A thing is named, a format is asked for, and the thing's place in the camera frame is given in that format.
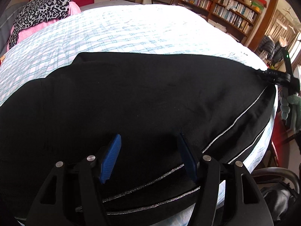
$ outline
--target pink fabric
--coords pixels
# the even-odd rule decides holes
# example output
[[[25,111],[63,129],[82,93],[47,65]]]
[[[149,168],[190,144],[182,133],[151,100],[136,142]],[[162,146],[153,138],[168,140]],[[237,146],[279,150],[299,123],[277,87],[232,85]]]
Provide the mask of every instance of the pink fabric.
[[[81,12],[81,10],[75,2],[70,2],[69,3],[68,16],[75,15],[75,14],[78,14],[80,12]],[[19,32],[19,39],[17,41],[17,44],[19,42],[23,41],[24,39],[26,39],[27,37],[31,36],[33,33],[36,33],[38,31],[42,30],[43,28],[47,27],[48,25],[54,24],[55,22],[58,22],[58,21],[59,21],[59,19],[52,19],[48,22],[42,22],[38,25],[35,25],[35,26],[30,27],[30,28],[21,30]]]

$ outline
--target curtain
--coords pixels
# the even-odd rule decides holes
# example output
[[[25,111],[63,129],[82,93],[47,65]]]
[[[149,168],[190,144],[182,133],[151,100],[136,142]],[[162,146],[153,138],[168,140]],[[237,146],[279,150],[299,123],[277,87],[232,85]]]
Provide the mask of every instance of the curtain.
[[[287,27],[287,30],[285,30],[279,23],[276,22],[277,19]],[[274,42],[277,42],[280,36],[286,38],[288,48],[290,48],[290,46],[293,45],[299,31],[294,28],[294,31],[296,32],[296,34],[294,34],[293,30],[289,28],[289,25],[294,28],[293,24],[277,9],[265,34],[270,35]]]

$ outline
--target white bedsheet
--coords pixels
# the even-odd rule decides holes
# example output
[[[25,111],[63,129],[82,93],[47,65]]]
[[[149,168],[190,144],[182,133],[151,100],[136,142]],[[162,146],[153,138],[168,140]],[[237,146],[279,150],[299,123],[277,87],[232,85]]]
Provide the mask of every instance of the white bedsheet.
[[[209,25],[186,8],[166,5],[110,6],[70,16],[33,34],[14,46],[0,66],[0,106],[26,82],[46,77],[71,64],[80,52],[135,52],[203,54],[238,61],[255,69],[266,65],[248,48]],[[244,161],[252,171],[263,157],[277,109]],[[219,203],[225,184],[220,185]],[[157,225],[186,225],[193,207]]]

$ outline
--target blue clamp pad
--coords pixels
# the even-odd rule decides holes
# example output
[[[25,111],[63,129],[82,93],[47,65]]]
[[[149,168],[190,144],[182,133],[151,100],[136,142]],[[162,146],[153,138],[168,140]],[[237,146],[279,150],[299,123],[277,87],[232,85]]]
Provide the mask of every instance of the blue clamp pad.
[[[177,145],[188,177],[195,183],[199,180],[200,161],[189,146],[183,133],[177,136]]]
[[[100,183],[104,184],[113,171],[119,151],[121,148],[121,136],[117,134],[109,144],[109,148],[102,160],[101,172],[99,176]]]

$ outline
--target black jacket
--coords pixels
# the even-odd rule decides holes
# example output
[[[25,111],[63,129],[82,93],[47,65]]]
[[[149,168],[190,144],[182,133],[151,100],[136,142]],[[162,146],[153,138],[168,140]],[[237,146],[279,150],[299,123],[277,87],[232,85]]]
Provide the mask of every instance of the black jacket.
[[[275,65],[276,63],[280,62],[283,59],[282,49],[287,49],[286,47],[282,47],[280,45],[280,42],[276,42],[275,44],[275,50],[274,50],[274,57],[272,59],[272,65]]]
[[[259,43],[258,48],[268,52],[267,59],[272,60],[274,56],[275,43],[268,37],[264,36],[262,41]]]

